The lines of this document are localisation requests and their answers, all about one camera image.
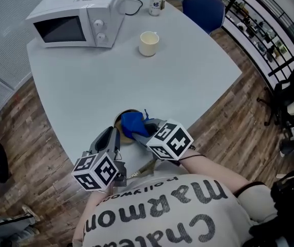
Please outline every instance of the cup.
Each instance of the cup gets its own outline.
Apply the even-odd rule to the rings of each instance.
[[[147,31],[140,35],[139,52],[150,57],[156,53],[159,36],[155,32]]]

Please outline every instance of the microwave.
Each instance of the microwave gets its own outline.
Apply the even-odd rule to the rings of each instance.
[[[26,25],[43,47],[106,47],[115,42],[125,0],[42,0]]]

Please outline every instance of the metal railing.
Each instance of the metal railing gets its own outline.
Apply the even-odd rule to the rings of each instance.
[[[283,23],[294,38],[294,22],[274,0],[261,0]]]
[[[275,36],[273,38],[278,37],[279,40],[282,42],[282,44],[285,45],[285,43],[283,42],[283,40],[281,39],[279,34],[276,32],[276,30],[269,24],[268,21],[266,21],[264,19],[264,17],[257,10],[254,9],[254,7],[252,5],[250,5],[246,0],[240,0],[240,1],[242,1],[244,3],[244,5],[248,5],[258,15],[258,17],[261,18],[263,20],[263,22],[268,27],[270,27],[272,29],[273,33],[275,34]],[[292,43],[294,45],[294,35],[292,34],[291,30],[289,30],[286,27],[286,25],[282,23],[282,21],[279,19],[279,17],[277,17],[277,15],[274,13],[275,9],[273,9],[273,10],[270,9],[262,0],[255,0],[255,1],[257,1],[277,21],[277,23],[285,31],[285,33],[287,34],[287,36],[290,38],[290,40],[292,41]],[[265,40],[263,40],[263,38],[266,38],[269,35],[268,35],[267,31],[262,26],[260,26],[260,22],[257,23],[257,21],[255,19],[253,19],[252,17],[249,16],[249,13],[244,12],[243,8],[240,8],[237,0],[223,0],[223,2],[226,5],[226,18],[228,20],[230,20],[245,37],[248,38],[248,40],[253,45],[253,47],[257,50],[257,52],[259,52],[259,54],[262,56],[264,61],[267,63],[269,69],[271,70],[271,72],[268,73],[268,77],[274,76],[276,81],[279,82],[280,80],[279,80],[277,74],[280,73],[284,77],[284,79],[287,79],[288,76],[286,76],[283,69],[287,68],[291,74],[292,68],[290,67],[290,64],[294,63],[294,55],[292,54],[290,48],[286,47],[287,52],[290,55],[290,58],[288,60],[286,60],[284,58],[281,50],[279,49],[278,45],[276,43],[274,43],[273,39],[268,39],[269,42],[267,42],[267,44],[268,43],[271,44],[270,48],[276,49],[279,56],[284,60],[284,64],[280,65],[277,61],[277,58],[272,55],[272,52],[269,50],[267,45],[264,43]],[[239,24],[241,26],[245,25],[246,30],[248,30],[249,32],[246,32],[246,31],[240,29],[239,26],[237,25],[238,23],[235,23],[235,21],[233,19],[231,19],[232,17],[235,17],[236,19],[238,19],[240,21]],[[254,37],[254,42],[258,41],[257,43],[254,43],[252,41],[252,38],[251,38],[252,35]],[[272,65],[270,65],[270,62],[275,63],[276,67],[275,68],[272,67]],[[266,76],[264,75],[264,73],[262,71],[260,73],[264,77],[267,84],[270,85],[269,81],[268,81],[269,79],[266,78]]]

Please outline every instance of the blue cloth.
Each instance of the blue cloth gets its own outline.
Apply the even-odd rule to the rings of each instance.
[[[225,20],[225,5],[220,0],[183,0],[182,11],[207,34],[220,28]]]
[[[121,125],[124,135],[131,139],[134,139],[132,133],[138,133],[142,136],[149,137],[143,122],[143,114],[140,112],[122,114]]]

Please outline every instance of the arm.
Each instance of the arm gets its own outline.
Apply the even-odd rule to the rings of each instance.
[[[84,225],[85,222],[88,218],[91,217],[92,213],[94,212],[96,206],[102,202],[105,198],[107,198],[109,195],[111,195],[111,190],[110,187],[105,190],[105,192],[107,192],[108,194],[105,193],[101,193],[98,191],[94,191],[91,193],[87,203],[86,203],[86,207],[84,209],[84,212],[79,220],[79,223],[76,226],[75,232],[74,232],[74,236],[73,236],[73,240],[79,240],[82,241],[83,239],[83,230],[84,230]]]
[[[184,153],[182,158],[192,155],[199,155],[199,153],[189,149]],[[222,182],[232,193],[235,193],[240,188],[250,183],[241,175],[207,159],[202,155],[180,160],[180,163],[190,174],[201,174],[214,178]]]

